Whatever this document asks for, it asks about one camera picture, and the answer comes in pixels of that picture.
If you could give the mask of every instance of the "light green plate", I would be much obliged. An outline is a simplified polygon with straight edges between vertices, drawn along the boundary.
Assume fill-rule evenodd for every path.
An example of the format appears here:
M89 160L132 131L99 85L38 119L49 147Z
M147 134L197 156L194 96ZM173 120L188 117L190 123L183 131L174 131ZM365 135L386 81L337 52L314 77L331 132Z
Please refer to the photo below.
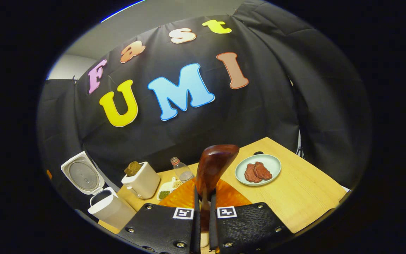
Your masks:
M269 180L262 180L259 183L250 183L245 179L245 171L247 170L247 164L255 164L255 162L262 162L264 164L264 167L270 171L272 174L272 178ZM234 172L237 180L239 182L243 183L244 185L249 185L249 186L259 186L259 185L265 185L266 183L272 182L280 173L282 170L282 163L280 162L279 159L277 159L275 156L271 156L268 154L258 154L254 156L250 156L247 159L244 159L241 161L238 166L236 167L236 170Z

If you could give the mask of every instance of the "meat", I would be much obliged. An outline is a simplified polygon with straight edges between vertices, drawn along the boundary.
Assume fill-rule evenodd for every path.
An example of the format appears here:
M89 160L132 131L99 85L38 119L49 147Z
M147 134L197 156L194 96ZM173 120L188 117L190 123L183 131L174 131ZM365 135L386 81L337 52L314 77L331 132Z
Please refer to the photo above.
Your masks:
M256 177L253 169L255 168L255 164L247 164L247 170L244 173L245 179L250 183L259 183L262 181L261 178Z
M272 174L269 172L269 170L264 167L264 164L262 162L255 162L255 167L253 168L253 172L256 177L264 179L264 180L269 180L272 178Z

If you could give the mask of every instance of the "wooden table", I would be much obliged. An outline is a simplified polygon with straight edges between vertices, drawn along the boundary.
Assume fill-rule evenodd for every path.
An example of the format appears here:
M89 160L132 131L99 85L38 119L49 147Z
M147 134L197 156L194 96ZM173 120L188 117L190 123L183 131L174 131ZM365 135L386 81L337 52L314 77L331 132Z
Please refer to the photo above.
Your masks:
M282 170L271 183L247 186L236 179L235 169L237 164L257 151L277 157L282 163ZM198 163L189 165L194 175L197 173L197 167ZM161 177L159 187L165 182L170 182L172 177L176 177L173 170L159 172L158 175ZM240 148L238 156L221 179L252 203L268 204L292 233L302 230L326 211L336 207L345 195L345 190L335 180L268 137ZM139 199L126 188L121 188L117 194L136 211L147 202L159 203L156 199L157 193L152 198ZM115 234L119 233L119 230L105 222L98 223ZM207 252L208 247L202 249L202 253Z

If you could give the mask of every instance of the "foam letter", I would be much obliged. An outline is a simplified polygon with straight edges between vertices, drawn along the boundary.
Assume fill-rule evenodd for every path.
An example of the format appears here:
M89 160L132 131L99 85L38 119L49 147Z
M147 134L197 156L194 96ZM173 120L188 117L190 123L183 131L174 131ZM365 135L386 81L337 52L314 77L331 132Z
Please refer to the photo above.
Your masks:
M224 25L224 21L217 21L215 19L211 19L210 21L206 21L203 23L203 26L208 26L211 31L215 32L216 34L227 34L232 30L229 28L223 28L221 25Z
M190 105L194 108L212 102L216 96L209 93L198 70L200 64L194 63L184 66L179 72L179 83L175 85L164 77L159 77L148 84L148 89L153 90L161 107L161 120L167 121L174 118L178 111L171 107L173 102L182 111L187 110L187 93L192 100Z
M190 31L192 30L190 30L189 28L176 29L171 31L169 33L169 36L172 37L171 41L176 44L190 42L197 37L196 34Z
M126 63L131 60L133 56L137 56L145 50L145 46L142 45L141 41L135 41L130 45L127 45L121 52L122 57L120 59L121 63Z
M90 90L89 94L93 93L95 89L97 89L100 86L100 82L98 79L100 79L103 76L103 66L105 66L107 63L106 59L103 59L95 68L89 71L89 83L90 83Z
M108 92L100 99L100 105L103 106L109 122L115 127L128 125L137 117L137 102L131 89L132 84L133 81L129 79L117 87L117 91L123 94L123 98L128 105L128 111L123 115L118 113L116 105L114 104L114 92Z
M230 87L232 89L239 89L248 85L248 79L244 77L242 71L240 70L238 62L236 61L236 53L221 53L217 55L216 58L222 61L222 63L225 65L225 68L227 68L227 72L230 75L231 79Z

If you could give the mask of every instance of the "letter m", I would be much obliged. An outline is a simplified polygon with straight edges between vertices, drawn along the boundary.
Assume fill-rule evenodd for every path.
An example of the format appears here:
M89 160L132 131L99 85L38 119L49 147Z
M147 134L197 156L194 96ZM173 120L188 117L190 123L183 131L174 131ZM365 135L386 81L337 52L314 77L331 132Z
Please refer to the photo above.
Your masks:
M170 102L182 111L187 110L187 93L190 93L192 98L190 105L194 108L208 104L216 98L203 83L199 69L198 63L184 66L179 72L178 85L164 77L159 77L148 84L148 89L154 91L161 107L161 120L167 121L178 114L178 111L171 107Z

